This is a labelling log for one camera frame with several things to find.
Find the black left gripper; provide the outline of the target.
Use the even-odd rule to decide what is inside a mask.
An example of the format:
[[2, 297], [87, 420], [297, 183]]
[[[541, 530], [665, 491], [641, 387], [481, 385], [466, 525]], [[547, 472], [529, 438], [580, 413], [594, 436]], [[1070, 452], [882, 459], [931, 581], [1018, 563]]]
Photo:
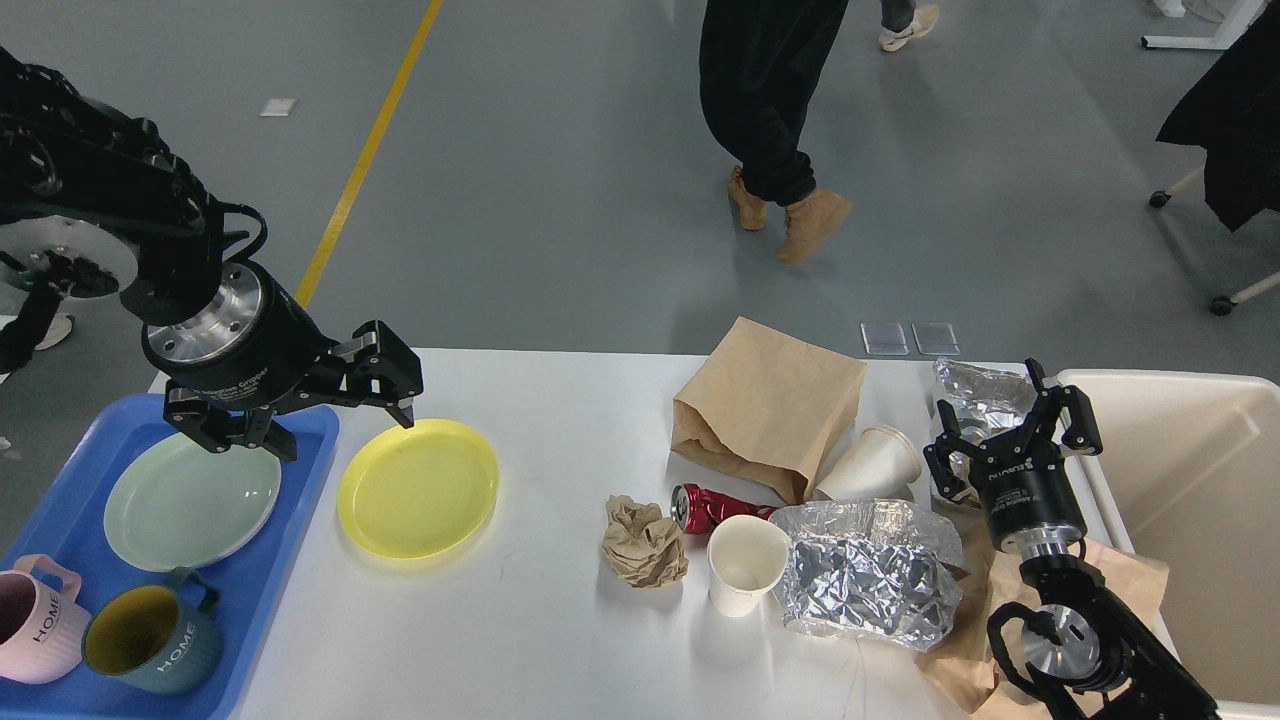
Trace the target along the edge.
[[265, 448], [282, 462], [297, 459], [297, 443], [276, 413], [371, 406], [406, 429], [415, 424], [417, 354], [380, 320], [334, 343], [250, 260], [228, 263], [212, 301], [189, 320], [147, 325], [142, 338], [147, 360], [179, 384], [165, 388], [168, 424], [211, 454]]

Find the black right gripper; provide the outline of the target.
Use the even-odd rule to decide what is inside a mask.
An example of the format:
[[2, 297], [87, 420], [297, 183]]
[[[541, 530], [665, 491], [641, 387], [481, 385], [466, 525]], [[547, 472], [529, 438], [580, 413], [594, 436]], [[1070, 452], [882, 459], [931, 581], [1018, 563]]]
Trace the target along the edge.
[[940, 409], [946, 405], [956, 434], [970, 445], [982, 443], [973, 465], [965, 454], [950, 452], [950, 478], [937, 480], [927, 468], [931, 497], [934, 506], [982, 506], [997, 550], [1028, 550], [1029, 533], [1048, 536], [1065, 548], [1084, 537], [1087, 524], [1062, 460], [1100, 455], [1103, 445], [1089, 397], [1075, 386], [1046, 386], [1044, 369], [1033, 357], [1025, 366], [1037, 397], [1021, 424], [1009, 432], [1012, 438], [988, 438], [991, 428], [980, 415], [934, 401], [931, 418], [938, 436], [948, 432]]

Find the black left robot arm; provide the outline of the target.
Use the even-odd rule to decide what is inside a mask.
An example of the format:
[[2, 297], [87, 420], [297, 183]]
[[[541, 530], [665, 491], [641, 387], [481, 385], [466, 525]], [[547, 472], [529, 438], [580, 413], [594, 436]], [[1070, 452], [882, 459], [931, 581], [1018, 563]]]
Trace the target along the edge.
[[206, 191], [150, 119], [3, 54], [3, 223], [79, 223], [120, 245], [3, 241], [3, 283], [26, 295], [3, 328], [4, 373], [32, 359], [64, 300], [118, 295], [168, 378], [165, 420], [209, 452], [238, 445], [291, 462], [278, 418], [323, 404], [376, 406], [411, 428], [419, 356], [379, 320], [326, 337], [253, 260], [268, 228], [229, 232], [233, 214], [262, 220]]

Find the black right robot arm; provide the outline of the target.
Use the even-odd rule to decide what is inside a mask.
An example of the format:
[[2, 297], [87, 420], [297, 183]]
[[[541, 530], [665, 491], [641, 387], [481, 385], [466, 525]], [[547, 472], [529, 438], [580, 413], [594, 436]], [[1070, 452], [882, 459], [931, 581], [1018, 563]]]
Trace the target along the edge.
[[1002, 674], [1055, 719], [1079, 719], [1076, 697], [1101, 694], [1100, 719], [1216, 719], [1219, 706], [1144, 623], [1105, 584], [1083, 552], [1087, 524], [1065, 473], [1070, 455], [1103, 446], [1088, 396], [1046, 386], [1028, 359], [1036, 401], [1024, 420], [979, 443], [963, 437], [954, 406], [938, 401], [942, 430], [924, 456], [937, 491], [955, 498], [952, 456], [970, 459], [992, 546], [1021, 559], [1038, 609], [1007, 602], [987, 621]]

